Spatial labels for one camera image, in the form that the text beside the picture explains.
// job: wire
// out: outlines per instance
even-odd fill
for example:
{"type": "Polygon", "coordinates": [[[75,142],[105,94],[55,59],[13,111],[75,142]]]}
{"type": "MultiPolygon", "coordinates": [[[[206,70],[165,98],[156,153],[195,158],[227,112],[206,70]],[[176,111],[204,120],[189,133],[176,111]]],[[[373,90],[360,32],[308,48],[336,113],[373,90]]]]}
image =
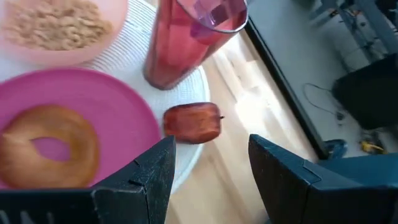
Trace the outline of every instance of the wire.
{"type": "Polygon", "coordinates": [[[322,111],[325,111],[325,112],[327,112],[327,113],[330,113],[330,114],[332,114],[334,117],[337,117],[337,115],[338,115],[337,112],[332,112],[332,111],[330,111],[330,110],[328,110],[328,109],[324,109],[324,108],[322,108],[321,106],[316,105],[315,103],[312,103],[311,100],[308,98],[307,91],[306,91],[306,86],[312,86],[312,87],[317,88],[317,89],[319,89],[319,90],[327,91],[329,94],[331,94],[331,91],[328,90],[328,89],[326,89],[326,88],[319,87],[319,86],[317,86],[317,85],[315,85],[315,84],[312,84],[312,83],[304,83],[303,86],[302,86],[302,91],[303,91],[303,95],[304,95],[305,99],[306,99],[313,107],[318,108],[318,109],[320,109],[320,110],[322,110],[322,111]]]}

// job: cereal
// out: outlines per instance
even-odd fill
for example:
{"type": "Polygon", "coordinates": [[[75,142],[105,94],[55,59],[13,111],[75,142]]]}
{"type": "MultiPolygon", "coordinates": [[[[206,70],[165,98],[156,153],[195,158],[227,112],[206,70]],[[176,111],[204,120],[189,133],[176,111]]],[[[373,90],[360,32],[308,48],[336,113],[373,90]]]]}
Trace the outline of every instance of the cereal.
{"type": "Polygon", "coordinates": [[[32,49],[82,49],[101,41],[113,29],[90,1],[65,0],[55,4],[42,0],[35,7],[24,8],[18,3],[14,6],[18,13],[2,25],[4,36],[32,49]]]}

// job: red apple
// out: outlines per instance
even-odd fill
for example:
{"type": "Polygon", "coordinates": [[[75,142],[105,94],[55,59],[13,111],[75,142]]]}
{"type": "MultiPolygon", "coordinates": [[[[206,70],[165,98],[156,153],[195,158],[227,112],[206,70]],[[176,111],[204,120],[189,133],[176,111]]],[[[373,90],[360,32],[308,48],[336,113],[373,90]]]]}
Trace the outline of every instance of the red apple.
{"type": "Polygon", "coordinates": [[[201,144],[220,135],[222,118],[214,103],[178,105],[164,113],[164,132],[179,142],[201,144]]]}

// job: red cup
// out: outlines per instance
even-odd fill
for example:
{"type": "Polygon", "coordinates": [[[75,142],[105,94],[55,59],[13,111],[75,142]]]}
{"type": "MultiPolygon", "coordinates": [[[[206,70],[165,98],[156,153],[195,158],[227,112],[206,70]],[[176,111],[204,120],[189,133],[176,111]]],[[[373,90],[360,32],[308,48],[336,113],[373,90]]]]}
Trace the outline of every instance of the red cup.
{"type": "Polygon", "coordinates": [[[246,0],[161,0],[144,76],[169,90],[248,21],[246,0]]]}

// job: table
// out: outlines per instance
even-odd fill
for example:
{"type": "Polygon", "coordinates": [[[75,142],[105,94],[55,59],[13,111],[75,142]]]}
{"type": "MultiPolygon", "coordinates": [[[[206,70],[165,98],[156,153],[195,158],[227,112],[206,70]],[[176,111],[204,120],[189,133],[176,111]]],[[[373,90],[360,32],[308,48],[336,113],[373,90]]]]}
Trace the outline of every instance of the table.
{"type": "MultiPolygon", "coordinates": [[[[142,65],[149,46],[154,19],[153,6],[141,0],[130,0],[125,25],[115,42],[93,61],[79,66],[102,71],[127,83],[146,100],[159,126],[162,127],[162,117],[167,109],[185,103],[209,101],[210,92],[205,72],[201,67],[169,91],[155,89],[144,80],[142,65]]],[[[0,67],[3,70],[0,81],[42,68],[9,59],[6,55],[0,55],[0,67]]],[[[202,144],[177,144],[172,193],[188,177],[202,148],[202,144]]]]}
{"type": "Polygon", "coordinates": [[[225,119],[220,136],[205,144],[192,173],[171,195],[166,223],[265,223],[266,210],[249,163],[249,133],[304,158],[316,155],[244,30],[202,65],[211,102],[225,119]]]}

